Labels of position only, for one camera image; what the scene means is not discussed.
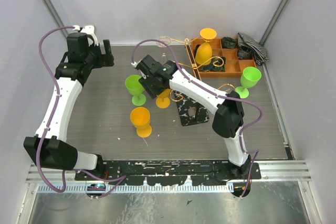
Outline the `clear champagne flute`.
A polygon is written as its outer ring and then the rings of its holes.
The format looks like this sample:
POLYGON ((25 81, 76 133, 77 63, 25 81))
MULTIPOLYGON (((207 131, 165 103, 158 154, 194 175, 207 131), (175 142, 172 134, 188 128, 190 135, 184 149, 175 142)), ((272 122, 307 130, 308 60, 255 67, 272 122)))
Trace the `clear champagne flute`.
MULTIPOLYGON (((157 38, 157 40, 163 41, 167 45, 170 45, 170 43, 171 43, 171 39, 168 36, 160 36, 160 37, 157 38)), ((162 48, 161 64, 165 64, 168 61, 168 58, 167 58, 167 55, 166 55, 167 47, 165 45, 159 43, 159 42, 156 42, 156 44, 157 44, 157 46, 162 48)))

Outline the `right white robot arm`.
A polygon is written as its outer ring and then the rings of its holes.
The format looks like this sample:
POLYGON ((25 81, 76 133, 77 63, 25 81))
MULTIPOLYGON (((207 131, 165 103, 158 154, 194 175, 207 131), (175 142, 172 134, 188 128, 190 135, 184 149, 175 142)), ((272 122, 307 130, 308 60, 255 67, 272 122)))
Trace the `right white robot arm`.
POLYGON ((141 72, 139 82, 152 98, 171 89, 205 107, 214 116, 212 129, 225 141, 232 176, 241 179, 248 174, 251 156, 245 149, 242 134, 244 110, 237 92, 215 89, 170 60, 161 64, 147 55, 131 65, 141 72))

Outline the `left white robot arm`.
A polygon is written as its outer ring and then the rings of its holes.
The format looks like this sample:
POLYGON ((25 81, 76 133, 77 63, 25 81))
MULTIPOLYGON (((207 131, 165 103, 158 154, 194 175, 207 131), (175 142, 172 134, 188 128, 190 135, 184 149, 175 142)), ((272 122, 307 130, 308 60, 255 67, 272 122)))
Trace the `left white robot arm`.
POLYGON ((24 149, 42 168, 84 169, 93 180, 99 180, 105 174, 101 156, 81 152, 66 142, 73 107, 92 70, 114 65, 109 40, 103 42, 103 54, 94 30, 91 25, 76 27, 67 36, 68 50, 52 73, 57 85, 47 112, 35 135, 25 138, 24 149))

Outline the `gold wine glass rack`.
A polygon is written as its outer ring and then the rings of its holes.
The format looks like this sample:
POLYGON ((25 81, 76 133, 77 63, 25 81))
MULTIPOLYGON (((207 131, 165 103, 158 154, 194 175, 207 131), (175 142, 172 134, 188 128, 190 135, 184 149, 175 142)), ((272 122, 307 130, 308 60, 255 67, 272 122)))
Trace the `gold wine glass rack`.
POLYGON ((200 79, 189 74, 186 70, 179 68, 172 74, 173 79, 169 81, 171 92, 174 93, 174 101, 183 126, 191 126, 209 121, 209 114, 215 114, 217 105, 223 103, 222 98, 216 95, 219 93, 226 96, 235 90, 230 83, 225 83, 221 88, 215 89, 200 79))

